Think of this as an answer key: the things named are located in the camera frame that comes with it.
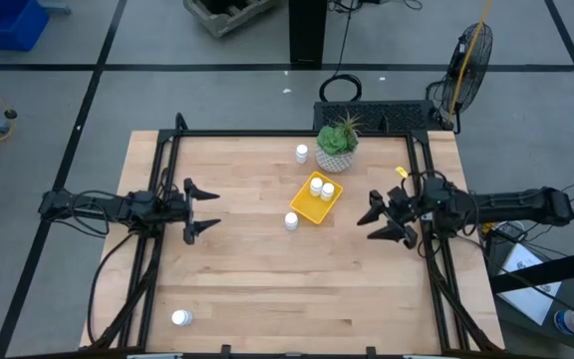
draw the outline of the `gray crate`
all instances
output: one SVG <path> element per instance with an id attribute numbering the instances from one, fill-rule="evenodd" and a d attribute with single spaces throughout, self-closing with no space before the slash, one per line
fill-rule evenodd
<path id="1" fill-rule="evenodd" d="M 240 0 L 238 3 L 246 5 L 243 9 L 230 5 L 223 9 L 223 13 L 218 14 L 212 14 L 203 1 L 227 2 L 227 0 L 183 0 L 185 9 L 215 38 L 219 38 L 252 17 L 276 6 L 282 0 Z"/>

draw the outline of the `electric fan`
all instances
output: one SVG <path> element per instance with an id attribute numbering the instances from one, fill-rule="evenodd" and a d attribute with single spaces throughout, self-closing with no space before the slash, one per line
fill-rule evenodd
<path id="1" fill-rule="evenodd" d="M 445 119 L 441 115 L 440 110 L 447 114 L 455 114 L 457 121 L 456 134 L 459 134 L 461 130 L 459 125 L 459 114 L 466 110 L 475 98 L 475 95 L 479 90 L 479 86 L 484 79 L 484 74 L 488 67 L 488 59 L 490 58 L 490 51 L 493 47 L 493 33 L 490 30 L 490 27 L 484 23 L 482 23 L 475 43 L 472 44 L 477 25 L 477 23 L 473 24 L 464 30 L 464 33 L 457 40 L 457 46 L 455 46 L 453 56 L 450 58 L 446 75 L 444 75 L 442 80 L 430 83 L 427 86 L 427 91 L 425 93 L 426 100 L 429 100 L 431 89 L 435 88 L 433 99 L 439 102 L 439 106 L 432 109 L 432 115 L 437 118 L 443 129 L 453 130 L 453 123 L 450 121 L 450 117 Z M 464 64 L 466 53 L 469 51 L 471 44 L 473 45 L 473 49 L 468 61 Z M 457 91 L 456 94 L 457 79 L 462 66 L 464 66 L 464 71 L 459 91 Z M 435 95 L 440 86 L 442 87 L 442 96 L 441 99 L 438 99 Z M 455 104 L 451 111 L 453 99 L 455 99 Z"/>

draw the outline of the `concrete floor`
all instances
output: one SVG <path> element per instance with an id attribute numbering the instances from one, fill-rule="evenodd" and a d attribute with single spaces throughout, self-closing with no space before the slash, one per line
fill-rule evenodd
<path id="1" fill-rule="evenodd" d="M 73 9 L 71 16 L 53 15 L 35 49 L 2 51 L 2 63 L 84 64 L 92 71 L 119 2 L 65 2 Z M 447 64 L 457 37 L 478 20 L 483 1 L 423 2 L 420 12 L 399 1 L 366 5 L 353 16 L 344 62 Z M 555 4 L 574 42 L 574 1 Z M 328 15 L 326 63 L 338 59 L 345 19 Z M 573 64 L 543 0 L 496 1 L 486 23 L 494 34 L 491 64 Z M 179 0 L 128 0 L 108 58 L 109 64 L 288 62 L 285 4 L 216 40 Z M 0 328 L 39 224 L 41 194 L 52 186 L 92 76 L 86 69 L 0 72 L 0 94 L 19 113 L 15 135 L 0 145 Z M 471 189 L 564 187 L 574 181 L 574 71 L 568 69 L 486 75 L 462 116 L 463 131 L 457 138 Z M 363 100 L 416 100 L 427 83 L 443 75 L 352 73 L 364 85 Z M 318 87 L 330 75 L 106 71 L 66 187 L 116 190 L 130 132 L 170 128 L 178 111 L 193 129 L 310 129 Z M 353 89 L 335 84 L 329 91 L 330 99 L 344 100 Z M 573 254 L 574 222 L 536 242 Z M 77 348 L 102 246 L 101 240 L 52 227 L 7 355 Z M 510 325 L 503 328 L 512 351 L 574 357 L 573 350 L 539 336 Z"/>

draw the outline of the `yellow tray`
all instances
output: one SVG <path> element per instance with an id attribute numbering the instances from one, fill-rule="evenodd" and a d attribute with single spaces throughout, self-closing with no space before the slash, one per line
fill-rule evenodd
<path id="1" fill-rule="evenodd" d="M 319 178 L 323 181 L 323 183 L 331 183 L 334 185 L 334 196 L 330 201 L 323 201 L 319 196 L 311 195 L 309 191 L 309 183 L 313 178 Z M 291 200 L 289 205 L 292 209 L 302 214 L 305 218 L 313 221 L 316 224 L 320 224 L 323 219 L 325 219 L 327 213 L 329 213 L 331 207 L 334 206 L 336 199 L 338 199 L 340 193 L 342 192 L 343 187 L 341 185 L 335 183 L 319 172 L 313 172 L 305 184 L 303 184 L 303 186 L 300 188 L 294 199 Z"/>

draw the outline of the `fan guard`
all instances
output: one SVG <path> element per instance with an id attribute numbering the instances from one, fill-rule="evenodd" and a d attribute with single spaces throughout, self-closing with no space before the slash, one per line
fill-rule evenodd
<path id="1" fill-rule="evenodd" d="M 450 63 L 448 64 L 448 70 L 446 71 L 446 76 L 442 82 L 442 98 L 440 105 L 446 112 L 450 111 L 459 71 L 464 62 L 466 52 L 472 42 L 476 28 L 477 23 L 470 25 L 466 30 L 464 30 L 462 36 L 458 39 L 457 46 L 455 46 Z M 457 94 L 456 103 L 459 106 L 458 110 L 460 112 L 466 110 L 471 102 L 473 102 L 473 99 L 477 94 L 477 90 L 479 90 L 479 86 L 484 79 L 484 74 L 486 74 L 486 68 L 488 67 L 488 60 L 490 59 L 492 48 L 493 32 L 488 25 L 482 23 L 482 28 L 477 35 L 477 40 L 475 41 L 475 47 L 473 48 L 473 51 L 468 58 L 466 68 L 464 69 L 462 82 L 459 86 L 459 93 Z"/>

